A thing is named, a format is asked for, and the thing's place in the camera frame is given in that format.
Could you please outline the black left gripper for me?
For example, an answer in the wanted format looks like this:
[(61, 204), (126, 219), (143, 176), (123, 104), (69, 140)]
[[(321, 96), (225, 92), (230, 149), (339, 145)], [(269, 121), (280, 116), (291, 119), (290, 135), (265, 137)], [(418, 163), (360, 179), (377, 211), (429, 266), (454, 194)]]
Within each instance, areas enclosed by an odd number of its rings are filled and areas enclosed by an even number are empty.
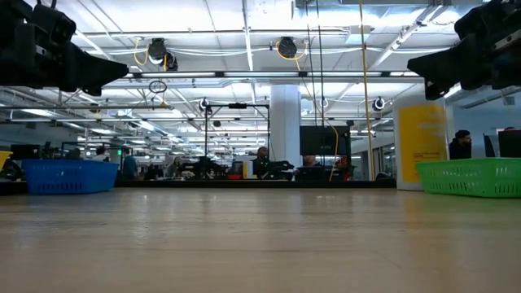
[(37, 0), (0, 0), (0, 85), (58, 86), (100, 96), (102, 88), (129, 73), (128, 67), (89, 55), (71, 43), (76, 23)]

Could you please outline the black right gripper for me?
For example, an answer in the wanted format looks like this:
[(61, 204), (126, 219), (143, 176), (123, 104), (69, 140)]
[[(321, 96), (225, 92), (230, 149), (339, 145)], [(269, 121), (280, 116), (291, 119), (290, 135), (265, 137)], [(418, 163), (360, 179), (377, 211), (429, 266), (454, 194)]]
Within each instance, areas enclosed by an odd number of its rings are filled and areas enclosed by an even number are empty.
[(475, 88), (521, 87), (521, 22), (481, 24), (476, 35), (408, 61), (407, 68), (424, 79), (426, 100), (437, 100), (473, 78)]

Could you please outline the yellow poster column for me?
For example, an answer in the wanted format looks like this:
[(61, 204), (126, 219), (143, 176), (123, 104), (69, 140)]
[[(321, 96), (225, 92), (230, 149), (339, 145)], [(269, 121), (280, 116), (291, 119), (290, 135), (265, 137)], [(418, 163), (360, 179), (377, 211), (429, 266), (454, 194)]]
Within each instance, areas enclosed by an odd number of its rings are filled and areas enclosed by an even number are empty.
[(445, 101), (421, 95), (397, 99), (392, 105), (399, 190), (422, 189), (416, 165), (448, 159)]

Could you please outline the black computer monitor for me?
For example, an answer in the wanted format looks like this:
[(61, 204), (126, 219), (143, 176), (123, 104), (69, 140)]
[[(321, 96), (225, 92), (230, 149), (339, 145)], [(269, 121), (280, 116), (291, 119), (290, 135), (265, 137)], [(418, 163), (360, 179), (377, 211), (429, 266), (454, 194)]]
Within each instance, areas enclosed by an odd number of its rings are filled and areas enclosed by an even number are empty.
[(521, 129), (498, 133), (500, 157), (521, 158)]
[(34, 144), (11, 145), (10, 158), (12, 160), (39, 160), (41, 158), (41, 146)]

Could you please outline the blue plastic basket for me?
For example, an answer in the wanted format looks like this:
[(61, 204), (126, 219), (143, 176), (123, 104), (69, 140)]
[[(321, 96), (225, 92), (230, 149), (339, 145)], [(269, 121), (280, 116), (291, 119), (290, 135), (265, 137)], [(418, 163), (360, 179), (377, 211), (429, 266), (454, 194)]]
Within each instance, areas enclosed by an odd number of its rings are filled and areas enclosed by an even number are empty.
[(96, 160), (23, 160), (33, 195), (82, 195), (112, 190), (118, 164)]

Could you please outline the green plastic basket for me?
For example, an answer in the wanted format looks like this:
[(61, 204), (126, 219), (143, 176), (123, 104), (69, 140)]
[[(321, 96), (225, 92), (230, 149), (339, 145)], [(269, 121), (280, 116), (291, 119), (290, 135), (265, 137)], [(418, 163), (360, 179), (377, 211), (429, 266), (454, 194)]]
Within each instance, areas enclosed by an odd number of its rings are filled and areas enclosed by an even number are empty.
[(416, 168), (427, 193), (521, 199), (521, 159), (421, 162)]

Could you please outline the large black display screen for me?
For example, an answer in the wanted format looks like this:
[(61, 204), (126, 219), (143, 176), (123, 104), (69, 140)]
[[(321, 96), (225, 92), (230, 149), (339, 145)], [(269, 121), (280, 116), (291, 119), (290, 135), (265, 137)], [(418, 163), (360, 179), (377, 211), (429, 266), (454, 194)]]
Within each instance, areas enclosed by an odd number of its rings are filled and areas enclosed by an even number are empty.
[(300, 126), (301, 155), (351, 155), (348, 126)]

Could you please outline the white building pillar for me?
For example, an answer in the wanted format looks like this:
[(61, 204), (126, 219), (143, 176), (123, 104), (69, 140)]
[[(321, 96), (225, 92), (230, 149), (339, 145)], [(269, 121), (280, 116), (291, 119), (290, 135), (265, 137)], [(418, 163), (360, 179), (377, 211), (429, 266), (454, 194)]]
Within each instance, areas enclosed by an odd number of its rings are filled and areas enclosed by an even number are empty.
[(270, 93), (270, 157), (286, 160), (295, 167), (301, 164), (301, 96), (298, 85), (272, 85)]

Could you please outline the black metal frame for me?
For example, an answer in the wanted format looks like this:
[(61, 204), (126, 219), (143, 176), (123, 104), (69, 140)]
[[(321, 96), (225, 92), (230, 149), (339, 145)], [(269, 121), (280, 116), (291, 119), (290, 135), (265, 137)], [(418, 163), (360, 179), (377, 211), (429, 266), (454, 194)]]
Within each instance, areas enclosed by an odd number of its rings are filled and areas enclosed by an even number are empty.
[[(267, 121), (267, 138), (270, 139), (271, 136), (271, 123), (270, 123), (270, 106), (267, 104), (255, 104), (255, 103), (228, 103), (226, 106), (229, 109), (246, 109), (249, 107), (254, 108), (259, 111), (260, 107), (264, 107), (266, 109), (266, 115), (262, 114), (261, 116)], [(203, 179), (209, 179), (208, 170), (209, 170), (209, 162), (208, 162), (208, 122), (210, 121), (210, 117), (208, 116), (208, 112), (212, 110), (214, 107), (218, 109), (223, 108), (223, 105), (209, 104), (207, 110), (204, 112), (204, 158), (202, 160), (202, 176)]]

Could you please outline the black table edge rail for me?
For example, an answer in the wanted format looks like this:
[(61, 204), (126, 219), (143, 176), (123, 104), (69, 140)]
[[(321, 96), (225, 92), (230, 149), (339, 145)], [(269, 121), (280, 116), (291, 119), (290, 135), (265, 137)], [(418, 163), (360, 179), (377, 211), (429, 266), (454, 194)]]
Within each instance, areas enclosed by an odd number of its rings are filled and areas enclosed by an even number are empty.
[(396, 189), (396, 183), (384, 181), (278, 181), (278, 180), (207, 180), (207, 181), (120, 181), (112, 188), (88, 187), (84, 190), (45, 190), (44, 195), (81, 195), (112, 191), (117, 188), (137, 189)]

